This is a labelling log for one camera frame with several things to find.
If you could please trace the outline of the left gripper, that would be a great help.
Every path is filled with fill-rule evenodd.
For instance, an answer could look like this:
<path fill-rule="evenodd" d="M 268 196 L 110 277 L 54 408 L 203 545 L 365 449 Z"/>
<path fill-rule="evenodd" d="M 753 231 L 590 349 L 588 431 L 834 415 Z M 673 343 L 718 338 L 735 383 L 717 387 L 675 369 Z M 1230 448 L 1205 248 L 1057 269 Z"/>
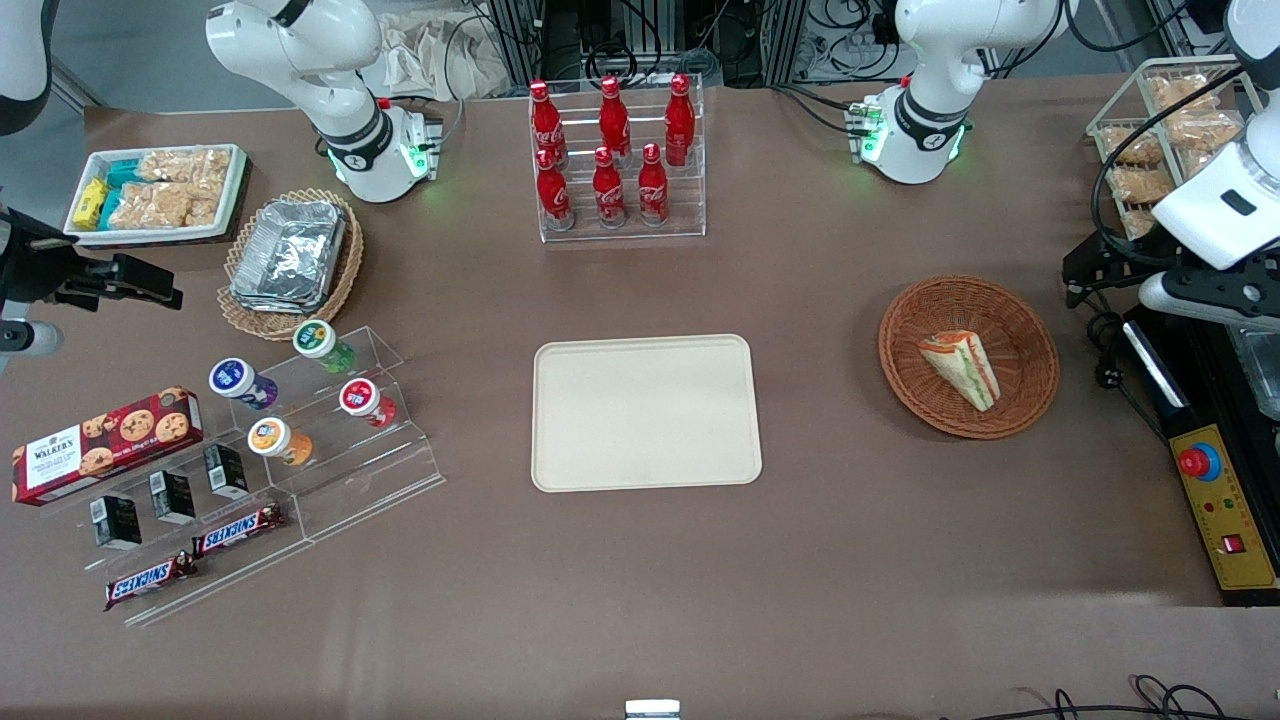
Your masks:
<path fill-rule="evenodd" d="M 1064 305 L 1079 307 L 1091 296 L 1140 284 L 1140 304 L 1157 313 L 1279 332 L 1276 263 L 1239 263 L 1225 272 L 1199 265 L 1160 270 L 1160 263 L 1130 259 L 1092 233 L 1062 259 Z"/>

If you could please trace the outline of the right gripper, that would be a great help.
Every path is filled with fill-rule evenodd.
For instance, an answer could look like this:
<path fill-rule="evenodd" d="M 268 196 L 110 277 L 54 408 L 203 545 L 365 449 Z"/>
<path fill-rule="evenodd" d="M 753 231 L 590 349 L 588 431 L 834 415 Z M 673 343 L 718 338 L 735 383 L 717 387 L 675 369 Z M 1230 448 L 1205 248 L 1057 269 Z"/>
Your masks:
<path fill-rule="evenodd" d="M 86 278 L 83 272 L 90 284 L 76 284 Z M 3 357 L 51 356 L 63 346 L 58 325 L 27 318 L 33 304 L 96 313 L 104 300 L 182 299 L 174 281 L 173 272 L 125 254 L 88 261 L 70 236 L 3 206 Z"/>

